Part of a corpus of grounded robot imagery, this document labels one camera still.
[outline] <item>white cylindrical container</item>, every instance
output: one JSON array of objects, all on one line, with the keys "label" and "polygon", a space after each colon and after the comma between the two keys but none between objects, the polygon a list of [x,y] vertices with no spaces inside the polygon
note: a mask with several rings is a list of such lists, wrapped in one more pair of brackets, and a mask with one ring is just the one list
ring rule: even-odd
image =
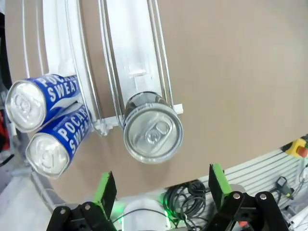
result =
[{"label": "white cylindrical container", "polygon": [[166,216],[164,216],[164,209],[161,205],[148,198],[140,199],[131,202],[124,209],[124,214],[129,213],[136,209],[151,209],[162,214],[140,210],[132,212],[122,219],[122,230],[125,231],[141,231],[141,230],[153,230],[153,231],[166,231],[170,229],[170,222]]}]

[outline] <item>brown cardboard surface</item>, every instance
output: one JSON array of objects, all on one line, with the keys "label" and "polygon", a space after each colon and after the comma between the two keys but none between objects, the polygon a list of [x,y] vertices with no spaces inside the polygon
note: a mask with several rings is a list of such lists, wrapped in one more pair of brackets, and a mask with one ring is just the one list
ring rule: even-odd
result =
[{"label": "brown cardboard surface", "polygon": [[[68,202],[92,196],[108,170],[118,197],[135,195],[207,175],[210,163],[237,165],[307,132],[305,0],[158,4],[174,101],[184,107],[183,146],[170,161],[146,165],[128,154],[119,128],[105,138],[93,133],[51,181]],[[97,1],[81,1],[81,7],[98,94],[105,116],[112,116]],[[10,52],[12,68],[20,59]]]},{"label": "brown cardboard surface", "polygon": [[6,34],[10,35],[6,43],[12,81],[27,78],[26,66],[28,66],[30,77],[48,73],[42,0],[28,0],[24,5],[24,10],[22,0],[10,1],[6,5],[5,17]]}]

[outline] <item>aluminum can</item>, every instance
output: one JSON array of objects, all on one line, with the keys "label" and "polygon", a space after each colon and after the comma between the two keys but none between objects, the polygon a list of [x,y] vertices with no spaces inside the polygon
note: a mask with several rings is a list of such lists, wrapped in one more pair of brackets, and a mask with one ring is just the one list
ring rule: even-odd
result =
[{"label": "aluminum can", "polygon": [[156,164],[173,157],[182,144],[183,127],[161,96],[142,92],[126,105],[123,134],[125,146],[135,159]]},{"label": "aluminum can", "polygon": [[44,75],[15,82],[8,92],[5,108],[16,128],[30,132],[46,124],[80,97],[76,76]]},{"label": "aluminum can", "polygon": [[90,131],[86,107],[75,103],[34,135],[26,148],[27,160],[39,174],[56,179]]}]

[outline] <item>yellow device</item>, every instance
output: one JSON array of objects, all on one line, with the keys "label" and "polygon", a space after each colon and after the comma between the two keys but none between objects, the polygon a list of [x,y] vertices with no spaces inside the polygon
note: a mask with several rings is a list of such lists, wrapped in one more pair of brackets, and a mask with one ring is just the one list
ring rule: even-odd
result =
[{"label": "yellow device", "polygon": [[285,152],[297,158],[300,157],[306,158],[308,154],[308,149],[305,148],[305,146],[306,146],[306,141],[304,139],[297,139],[292,142],[291,147]]}]

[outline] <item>red component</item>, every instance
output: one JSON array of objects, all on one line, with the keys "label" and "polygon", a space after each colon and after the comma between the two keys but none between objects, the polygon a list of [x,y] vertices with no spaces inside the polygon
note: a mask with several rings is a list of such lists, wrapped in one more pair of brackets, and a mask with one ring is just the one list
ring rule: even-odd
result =
[{"label": "red component", "polygon": [[4,123],[3,114],[4,114],[4,110],[0,110],[0,137],[2,137],[1,140],[3,140],[2,141],[3,142],[3,148],[0,151],[9,150],[9,148],[10,148],[10,137],[9,137],[8,130],[7,130],[5,123]]},{"label": "red component", "polygon": [[308,149],[305,148],[305,147],[299,146],[296,152],[297,152],[297,154],[299,154],[302,158],[306,158],[306,156],[308,155]]},{"label": "red component", "polygon": [[239,226],[240,227],[245,227],[246,225],[248,225],[248,222],[247,221],[239,221]]}]

